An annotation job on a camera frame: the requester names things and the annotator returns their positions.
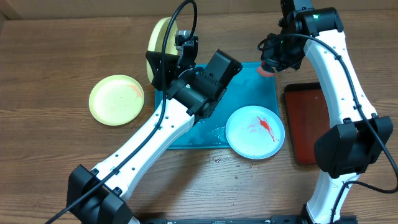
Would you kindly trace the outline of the yellow-green plate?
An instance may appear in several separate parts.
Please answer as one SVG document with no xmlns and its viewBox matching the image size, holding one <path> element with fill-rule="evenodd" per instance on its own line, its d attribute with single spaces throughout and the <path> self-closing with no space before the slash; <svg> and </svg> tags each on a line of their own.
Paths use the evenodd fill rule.
<svg viewBox="0 0 398 224">
<path fill-rule="evenodd" d="M 168 24 L 171 17 L 165 17 L 156 23 L 149 39 L 149 45 L 147 50 L 151 52 L 161 52 L 162 44 L 164 40 L 165 33 L 167 31 Z M 178 50 L 175 47 L 175 34 L 178 31 L 177 23 L 174 22 L 170 31 L 170 36 L 167 39 L 167 46 L 165 53 L 170 55 L 178 55 Z M 152 83 L 154 80 L 154 73 L 150 66 L 149 60 L 146 60 L 147 76 L 149 81 Z"/>
<path fill-rule="evenodd" d="M 144 90 L 137 80 L 127 75 L 111 75 L 94 86 L 88 104 L 95 120 L 120 126 L 141 112 L 144 99 Z"/>
</svg>

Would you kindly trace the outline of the yellow-green plate top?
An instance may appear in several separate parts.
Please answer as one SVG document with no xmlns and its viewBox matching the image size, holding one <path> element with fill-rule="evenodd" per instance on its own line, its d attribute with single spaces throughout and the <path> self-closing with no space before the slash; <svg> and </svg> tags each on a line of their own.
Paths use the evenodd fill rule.
<svg viewBox="0 0 398 224">
<path fill-rule="evenodd" d="M 156 23 L 149 39 L 149 45 L 147 50 L 151 52 L 161 52 L 162 44 L 164 40 L 165 33 L 167 31 L 168 24 L 171 17 L 165 17 Z M 174 22 L 170 31 L 170 36 L 167 39 L 167 46 L 165 53 L 170 55 L 178 55 L 178 50 L 175 47 L 175 34 L 178 31 L 177 23 Z M 150 66 L 149 60 L 146 60 L 147 76 L 149 81 L 152 83 L 154 80 L 154 73 Z"/>
</svg>

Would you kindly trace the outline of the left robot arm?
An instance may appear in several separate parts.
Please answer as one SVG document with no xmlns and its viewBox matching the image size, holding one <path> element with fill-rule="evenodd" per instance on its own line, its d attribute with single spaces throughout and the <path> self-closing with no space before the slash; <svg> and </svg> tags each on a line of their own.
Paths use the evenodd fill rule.
<svg viewBox="0 0 398 224">
<path fill-rule="evenodd" d="M 217 50 L 197 67 L 198 38 L 175 38 L 177 52 L 148 50 L 152 84 L 166 94 L 148 121 L 115 153 L 88 170 L 79 165 L 68 178 L 67 210 L 82 223 L 139 223 L 127 205 L 151 165 L 199 120 L 208 118 L 232 78 L 243 68 Z"/>
</svg>

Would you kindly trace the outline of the light blue plate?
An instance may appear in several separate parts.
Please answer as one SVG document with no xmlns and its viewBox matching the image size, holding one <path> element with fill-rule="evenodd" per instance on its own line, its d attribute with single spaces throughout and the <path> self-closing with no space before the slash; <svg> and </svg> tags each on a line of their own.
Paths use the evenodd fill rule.
<svg viewBox="0 0 398 224">
<path fill-rule="evenodd" d="M 236 153 L 255 160 L 272 157 L 285 140 L 285 128 L 278 115 L 261 106 L 236 110 L 228 118 L 225 133 Z"/>
</svg>

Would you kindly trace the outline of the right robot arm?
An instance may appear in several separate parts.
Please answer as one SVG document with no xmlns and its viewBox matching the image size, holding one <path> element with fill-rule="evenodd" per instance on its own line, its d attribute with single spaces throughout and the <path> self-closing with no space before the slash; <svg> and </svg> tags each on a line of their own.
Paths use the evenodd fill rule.
<svg viewBox="0 0 398 224">
<path fill-rule="evenodd" d="M 282 0 L 279 34 L 258 44 L 260 71 L 272 75 L 298 69 L 308 58 L 326 100 L 330 129 L 315 142 L 320 175 L 315 191 L 293 223 L 356 223 L 342 217 L 350 188 L 380 154 L 393 131 L 366 97 L 349 58 L 343 23 L 334 7 L 315 9 L 309 0 Z"/>
</svg>

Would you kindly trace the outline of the red black sponge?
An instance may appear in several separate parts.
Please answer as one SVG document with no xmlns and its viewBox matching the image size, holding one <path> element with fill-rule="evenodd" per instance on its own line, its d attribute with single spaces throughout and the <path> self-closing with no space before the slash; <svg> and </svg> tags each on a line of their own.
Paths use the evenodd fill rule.
<svg viewBox="0 0 398 224">
<path fill-rule="evenodd" d="M 263 77 L 273 77 L 275 74 L 275 70 L 268 64 L 266 64 L 265 62 L 261 62 L 261 65 L 258 66 L 257 68 L 257 73 L 260 74 Z"/>
</svg>

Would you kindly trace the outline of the black red-lined tray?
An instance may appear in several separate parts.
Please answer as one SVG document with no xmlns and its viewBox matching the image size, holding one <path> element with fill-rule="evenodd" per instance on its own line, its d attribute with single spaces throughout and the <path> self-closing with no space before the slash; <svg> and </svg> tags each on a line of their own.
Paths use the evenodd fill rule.
<svg viewBox="0 0 398 224">
<path fill-rule="evenodd" d="M 330 129 L 321 86 L 289 84 L 284 88 L 283 99 L 295 161 L 301 166 L 315 165 L 315 141 Z"/>
</svg>

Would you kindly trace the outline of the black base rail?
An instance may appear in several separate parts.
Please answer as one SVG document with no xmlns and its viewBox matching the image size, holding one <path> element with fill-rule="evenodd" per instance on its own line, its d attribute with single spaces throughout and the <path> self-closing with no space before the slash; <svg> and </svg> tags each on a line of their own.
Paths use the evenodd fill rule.
<svg viewBox="0 0 398 224">
<path fill-rule="evenodd" d="M 179 219 L 147 218 L 142 224 L 310 224 L 300 215 L 273 215 L 269 218 L 213 218 L 213 219 Z"/>
</svg>

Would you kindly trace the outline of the teal plastic tray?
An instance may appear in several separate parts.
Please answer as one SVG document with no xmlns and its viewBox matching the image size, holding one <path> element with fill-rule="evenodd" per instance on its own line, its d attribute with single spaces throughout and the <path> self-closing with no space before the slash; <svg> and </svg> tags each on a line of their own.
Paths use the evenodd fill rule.
<svg viewBox="0 0 398 224">
<path fill-rule="evenodd" d="M 199 120 L 168 149 L 229 148 L 225 136 L 227 120 L 236 110 L 245 106 L 261 106 L 279 114 L 275 80 L 258 74 L 259 66 L 259 62 L 243 63 L 242 71 L 233 77 L 211 116 Z"/>
</svg>

